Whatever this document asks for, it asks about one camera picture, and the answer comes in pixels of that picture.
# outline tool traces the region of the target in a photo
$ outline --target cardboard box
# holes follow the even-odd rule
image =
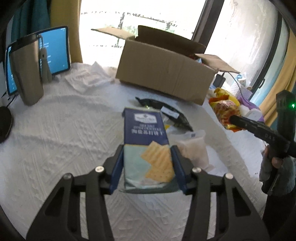
[[[94,31],[125,39],[116,78],[202,105],[218,71],[239,73],[205,46],[163,30],[138,26],[139,36],[117,28]],[[194,55],[203,64],[189,58]]]

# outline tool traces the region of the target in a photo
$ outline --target box flap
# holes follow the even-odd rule
[[[127,39],[129,37],[134,36],[130,32],[127,32],[125,30],[118,29],[118,28],[113,28],[113,27],[96,28],[96,29],[92,28],[91,30],[109,34],[120,39]]]
[[[137,41],[151,44],[160,48],[189,56],[195,53],[204,53],[205,46],[182,36],[147,26],[138,26]]]
[[[211,54],[195,54],[197,57],[202,59],[202,62],[211,67],[215,71],[221,71],[221,72],[232,72],[239,74],[240,72],[232,68],[230,65],[228,65],[226,62],[224,62],[222,59],[220,59],[216,55]]]

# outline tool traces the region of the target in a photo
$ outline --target power adapter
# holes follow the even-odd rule
[[[223,73],[222,75],[216,74],[216,78],[215,78],[215,80],[213,82],[213,86],[215,86],[216,88],[221,88],[222,87],[222,85],[225,82],[224,74],[225,73]]]

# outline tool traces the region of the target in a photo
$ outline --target black cable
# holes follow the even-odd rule
[[[240,88],[240,86],[239,86],[239,83],[237,82],[237,80],[233,77],[233,75],[231,74],[231,73],[229,73],[230,75],[231,75],[231,77],[234,79],[234,81],[236,82],[236,84],[237,84],[237,86],[239,87],[239,91],[240,91],[240,93],[241,93],[241,95],[242,95],[242,98],[246,101],[246,99],[244,98],[244,96],[243,96],[243,94],[242,94],[242,90],[241,90],[241,88]]]
[[[13,98],[12,98],[12,100],[8,103],[8,105],[6,106],[6,107],[8,107],[10,104],[11,104],[11,102],[13,102],[13,100],[16,98],[17,96],[15,95]]]

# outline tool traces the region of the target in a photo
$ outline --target window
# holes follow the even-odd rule
[[[257,106],[259,106],[262,103],[262,101],[266,98],[267,94],[274,85],[277,77],[279,76],[281,68],[284,64],[288,40],[289,30],[286,26],[284,19],[281,18],[280,36],[277,42],[277,46],[275,48],[272,61],[264,76],[264,82],[261,86],[259,86],[260,88],[256,90],[254,96],[251,98],[251,102],[253,102]]]
[[[83,62],[117,67],[123,50],[124,40],[92,28],[112,26],[137,35],[138,25],[145,25],[191,39],[205,1],[151,0],[145,5],[136,0],[82,0],[79,35]]]
[[[214,54],[240,71],[247,85],[257,79],[269,54],[277,10],[268,0],[225,0],[206,54]],[[233,78],[226,74],[223,88]]]

